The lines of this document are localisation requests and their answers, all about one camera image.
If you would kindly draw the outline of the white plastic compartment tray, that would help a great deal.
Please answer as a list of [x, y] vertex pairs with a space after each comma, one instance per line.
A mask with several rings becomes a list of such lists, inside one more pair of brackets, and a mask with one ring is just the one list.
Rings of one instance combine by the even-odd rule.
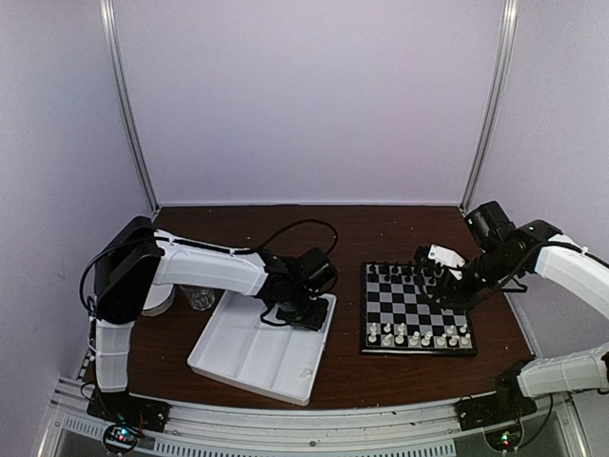
[[[328, 310], [316, 332], [275, 328], [261, 322], [265, 304], [226, 292], [187, 358], [191, 370], [209, 379], [296, 406], [309, 404], [324, 354], [337, 297], [325, 294]], [[304, 368], [313, 375], [299, 380]]]

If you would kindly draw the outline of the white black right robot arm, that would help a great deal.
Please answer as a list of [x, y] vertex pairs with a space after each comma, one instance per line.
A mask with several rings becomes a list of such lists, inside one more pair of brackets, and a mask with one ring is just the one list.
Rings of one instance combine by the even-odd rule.
[[[490, 201], [465, 217], [481, 254], [466, 260], [439, 245], [419, 248], [415, 279], [424, 289], [422, 273], [439, 273], [433, 292], [422, 298], [432, 308], [471, 310], [511, 280], [537, 274], [568, 290], [601, 316], [608, 314], [608, 265], [577, 245], [559, 228], [534, 220], [516, 226], [501, 205]], [[488, 399], [494, 419], [509, 419], [525, 400], [565, 391], [608, 391], [608, 346], [554, 358], [520, 362], [508, 369]]]

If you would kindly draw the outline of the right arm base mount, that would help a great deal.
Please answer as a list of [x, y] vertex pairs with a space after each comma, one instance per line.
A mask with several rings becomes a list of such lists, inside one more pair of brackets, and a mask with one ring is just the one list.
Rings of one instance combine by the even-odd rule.
[[485, 443], [503, 454], [523, 444], [522, 419], [537, 412], [534, 400], [524, 398], [506, 405], [497, 393], [462, 397], [454, 408], [462, 431], [480, 429]]

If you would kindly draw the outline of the black white chess board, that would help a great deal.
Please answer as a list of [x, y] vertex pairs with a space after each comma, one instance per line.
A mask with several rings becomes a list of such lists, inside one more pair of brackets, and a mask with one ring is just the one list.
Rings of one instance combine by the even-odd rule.
[[[360, 354], [362, 355], [434, 355], [434, 356], [455, 356], [473, 357], [478, 354], [477, 342], [470, 316], [465, 311], [452, 309], [431, 309], [422, 300], [422, 295], [418, 286], [409, 285], [390, 285], [367, 283], [363, 276], [361, 263], [361, 339]], [[380, 344], [371, 346], [368, 343], [370, 325], [379, 325]], [[397, 326], [405, 323], [406, 329], [404, 343], [395, 343], [395, 337], [401, 333], [397, 331]], [[386, 324], [393, 325], [393, 344], [389, 347], [382, 345], [385, 336], [383, 327]], [[471, 334], [471, 346], [463, 347], [461, 338], [465, 334], [460, 334], [459, 328], [463, 324], [468, 325], [466, 333]], [[447, 334], [446, 328], [449, 325], [455, 326], [454, 334]], [[417, 347], [409, 346], [409, 338], [418, 331], [420, 344]], [[433, 333], [431, 344], [428, 347], [422, 346], [422, 338], [427, 331]], [[446, 346], [443, 348], [436, 346], [436, 339], [444, 335]], [[460, 338], [455, 347], [450, 347], [448, 342], [452, 336]]]

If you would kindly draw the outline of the white knight chess piece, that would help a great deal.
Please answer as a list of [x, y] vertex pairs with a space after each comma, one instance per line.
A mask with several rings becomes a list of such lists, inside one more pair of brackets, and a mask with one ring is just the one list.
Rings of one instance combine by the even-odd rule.
[[385, 334], [385, 336], [382, 339], [382, 345], [384, 347], [389, 347], [393, 344], [393, 335], [392, 334]]

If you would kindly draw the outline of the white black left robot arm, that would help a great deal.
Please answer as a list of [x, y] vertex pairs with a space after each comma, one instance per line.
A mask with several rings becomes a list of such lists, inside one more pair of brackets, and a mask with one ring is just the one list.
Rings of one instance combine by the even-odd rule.
[[336, 302], [338, 271], [330, 252], [311, 248], [297, 256], [266, 244], [232, 248], [157, 229], [145, 216], [129, 221], [93, 257], [81, 278], [92, 294], [79, 296], [93, 321], [95, 384], [101, 409], [117, 423], [130, 421], [137, 404], [128, 392], [130, 336], [153, 289], [165, 301], [177, 286], [220, 289], [265, 306], [263, 323], [319, 331]]

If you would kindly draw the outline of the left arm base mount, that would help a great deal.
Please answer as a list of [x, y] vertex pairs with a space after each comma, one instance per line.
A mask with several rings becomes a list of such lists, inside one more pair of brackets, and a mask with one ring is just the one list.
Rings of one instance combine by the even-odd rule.
[[102, 444], [111, 453], [126, 454], [147, 439], [148, 432], [165, 430], [170, 405], [125, 393], [95, 396], [88, 402], [87, 414], [108, 425], [102, 432]]

